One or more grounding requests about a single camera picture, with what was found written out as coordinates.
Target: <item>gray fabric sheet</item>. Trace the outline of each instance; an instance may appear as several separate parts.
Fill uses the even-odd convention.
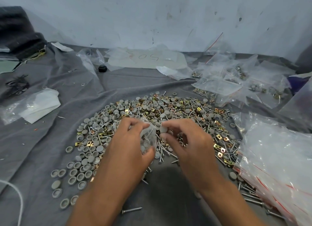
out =
[[[67,176],[61,186],[64,190],[62,196],[53,199],[51,184],[55,179],[50,177],[50,173],[54,169],[65,168],[74,160],[77,149],[66,154],[65,148],[76,141],[76,129],[84,118],[93,116],[109,102],[134,99],[155,91],[200,98],[192,92],[194,80],[176,81],[154,69],[125,68],[98,74],[99,79],[95,79],[75,54],[61,52],[48,45],[47,54],[42,58],[29,61],[13,73],[0,75],[1,84],[22,74],[28,75],[27,80],[31,84],[23,95],[3,101],[2,106],[38,92],[44,86],[60,93],[61,106],[34,124],[19,119],[10,125],[0,126],[0,179],[10,181],[21,190],[24,197],[23,226],[64,225],[67,221],[72,207],[61,211],[60,201],[79,191],[76,186],[69,187]],[[245,111],[249,109],[274,116],[274,112],[257,104]],[[220,225],[207,204],[194,197],[180,168],[170,164],[174,159],[166,156],[164,160],[161,165],[158,161],[153,162],[153,172],[147,175],[150,184],[141,182],[124,205],[125,209],[143,209],[118,217],[114,225]],[[224,175],[228,174],[228,169],[221,164],[219,167]],[[262,208],[252,204],[251,207],[268,225],[284,224],[282,220],[266,216]],[[19,208],[17,193],[6,187],[0,195],[0,224],[16,225]]]

